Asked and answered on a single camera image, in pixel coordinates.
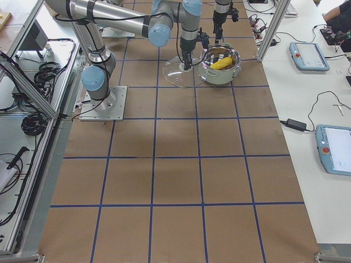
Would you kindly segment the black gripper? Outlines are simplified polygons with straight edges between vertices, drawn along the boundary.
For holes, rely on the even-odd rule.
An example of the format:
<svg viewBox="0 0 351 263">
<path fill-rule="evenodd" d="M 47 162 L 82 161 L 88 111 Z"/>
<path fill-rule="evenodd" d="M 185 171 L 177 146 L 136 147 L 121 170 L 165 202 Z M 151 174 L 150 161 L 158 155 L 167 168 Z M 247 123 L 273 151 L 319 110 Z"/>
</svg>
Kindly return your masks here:
<svg viewBox="0 0 351 263">
<path fill-rule="evenodd" d="M 196 39 L 187 40 L 183 37 L 180 38 L 180 48 L 183 56 L 184 70 L 189 70 L 192 67 L 191 53 L 196 47 Z"/>
<path fill-rule="evenodd" d="M 223 34 L 222 25 L 225 23 L 226 19 L 227 19 L 226 13 L 219 13 L 217 11 L 213 12 L 213 26 L 214 26 L 216 43 L 219 43 L 219 41 L 222 39 L 222 34 Z"/>
</svg>

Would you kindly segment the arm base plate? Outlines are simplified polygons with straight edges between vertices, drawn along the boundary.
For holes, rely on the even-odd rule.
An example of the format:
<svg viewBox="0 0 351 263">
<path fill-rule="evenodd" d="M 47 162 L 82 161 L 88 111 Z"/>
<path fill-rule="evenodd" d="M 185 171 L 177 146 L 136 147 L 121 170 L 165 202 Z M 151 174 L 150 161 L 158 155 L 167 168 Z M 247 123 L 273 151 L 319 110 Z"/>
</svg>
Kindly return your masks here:
<svg viewBox="0 0 351 263">
<path fill-rule="evenodd" d="M 86 92 L 85 100 L 90 102 L 82 105 L 81 121 L 122 121 L 127 97 L 127 86 L 110 87 L 110 95 L 97 107 L 100 101 L 90 99 Z"/>
<path fill-rule="evenodd" d="M 134 38 L 135 34 L 112 27 L 105 27 L 102 31 L 103 38 Z"/>
</svg>

